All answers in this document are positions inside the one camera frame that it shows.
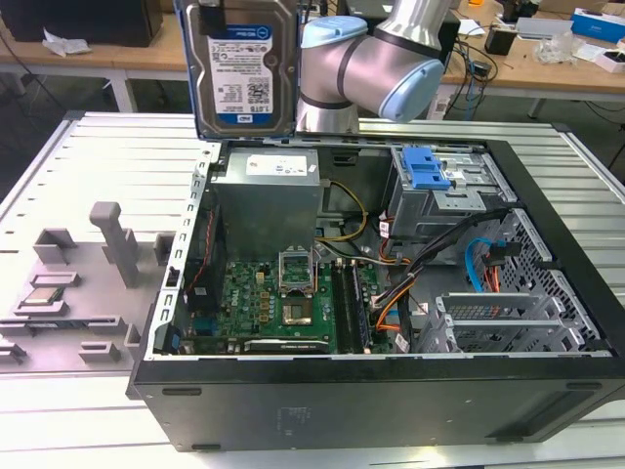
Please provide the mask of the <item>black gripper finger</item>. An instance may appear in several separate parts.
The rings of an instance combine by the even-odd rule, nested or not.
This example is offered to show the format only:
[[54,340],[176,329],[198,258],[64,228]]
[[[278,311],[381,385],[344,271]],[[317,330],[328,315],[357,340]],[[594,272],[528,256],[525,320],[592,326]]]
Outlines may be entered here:
[[221,33],[224,30],[224,1],[200,1],[200,32]]

